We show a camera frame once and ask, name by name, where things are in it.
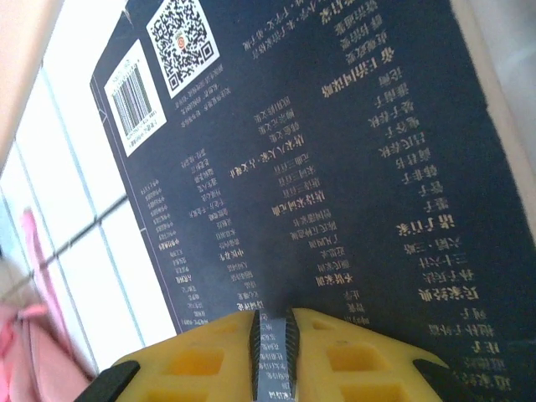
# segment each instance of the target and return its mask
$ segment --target dark blue book cover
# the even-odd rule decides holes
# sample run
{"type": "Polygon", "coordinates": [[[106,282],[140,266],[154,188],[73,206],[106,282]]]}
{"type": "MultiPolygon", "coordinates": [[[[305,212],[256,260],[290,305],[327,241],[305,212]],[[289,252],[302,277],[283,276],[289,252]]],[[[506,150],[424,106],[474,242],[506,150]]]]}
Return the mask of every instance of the dark blue book cover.
{"type": "Polygon", "coordinates": [[[449,1],[131,0],[91,88],[178,332],[308,307],[533,400],[533,237],[449,1]]]}

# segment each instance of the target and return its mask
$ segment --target qr code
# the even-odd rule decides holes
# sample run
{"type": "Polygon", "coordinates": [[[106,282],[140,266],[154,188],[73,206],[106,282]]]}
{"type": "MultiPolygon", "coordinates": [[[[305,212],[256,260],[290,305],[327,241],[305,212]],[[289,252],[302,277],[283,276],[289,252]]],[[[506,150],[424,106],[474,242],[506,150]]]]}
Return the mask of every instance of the qr code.
{"type": "Polygon", "coordinates": [[[147,31],[172,98],[219,57],[199,0],[165,0],[147,31]]]}

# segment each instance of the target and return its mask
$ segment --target white tiled wall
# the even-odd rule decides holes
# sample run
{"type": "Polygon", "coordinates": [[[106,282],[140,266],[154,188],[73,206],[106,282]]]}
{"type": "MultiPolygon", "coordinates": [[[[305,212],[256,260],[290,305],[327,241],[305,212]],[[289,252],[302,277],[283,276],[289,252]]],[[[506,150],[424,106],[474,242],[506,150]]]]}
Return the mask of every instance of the white tiled wall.
{"type": "MultiPolygon", "coordinates": [[[[47,258],[125,197],[90,92],[90,75],[124,0],[66,0],[0,177],[0,297],[28,274],[26,208],[47,258]]],[[[124,202],[49,265],[79,360],[98,373],[175,335],[131,205],[124,202]]],[[[33,282],[10,302],[35,300],[33,282]]]]}

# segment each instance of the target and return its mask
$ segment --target barcode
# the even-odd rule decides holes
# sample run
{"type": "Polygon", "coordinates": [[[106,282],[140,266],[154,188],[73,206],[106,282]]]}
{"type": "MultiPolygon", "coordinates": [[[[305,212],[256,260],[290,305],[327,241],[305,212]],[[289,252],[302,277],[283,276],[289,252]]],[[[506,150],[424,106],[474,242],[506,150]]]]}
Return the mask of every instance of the barcode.
{"type": "Polygon", "coordinates": [[[137,64],[112,97],[127,136],[152,111],[137,64]]]}

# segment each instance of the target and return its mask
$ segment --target pink fabric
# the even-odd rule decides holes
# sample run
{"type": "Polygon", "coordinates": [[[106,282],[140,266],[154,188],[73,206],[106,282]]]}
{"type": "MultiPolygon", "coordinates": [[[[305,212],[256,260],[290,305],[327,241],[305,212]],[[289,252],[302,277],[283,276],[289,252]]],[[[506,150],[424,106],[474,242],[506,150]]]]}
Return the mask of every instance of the pink fabric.
{"type": "Polygon", "coordinates": [[[39,243],[32,211],[22,217],[34,279],[46,305],[0,305],[0,402],[71,402],[89,385],[72,344],[39,243]],[[49,313],[59,342],[37,324],[49,313]]]}
{"type": "Polygon", "coordinates": [[[0,306],[0,402],[71,402],[88,386],[80,369],[32,318],[42,305],[20,312],[0,306]]]}
{"type": "Polygon", "coordinates": [[[73,345],[69,338],[69,332],[65,325],[64,316],[61,313],[58,297],[56,296],[52,280],[50,279],[49,270],[44,265],[45,258],[43,249],[39,242],[34,213],[30,209],[26,209],[23,213],[22,226],[24,233],[26,234],[26,246],[34,269],[33,279],[37,285],[40,296],[49,307],[50,317],[54,324],[54,330],[59,344],[63,347],[65,352],[74,359],[75,354],[73,352],[73,345]]]}

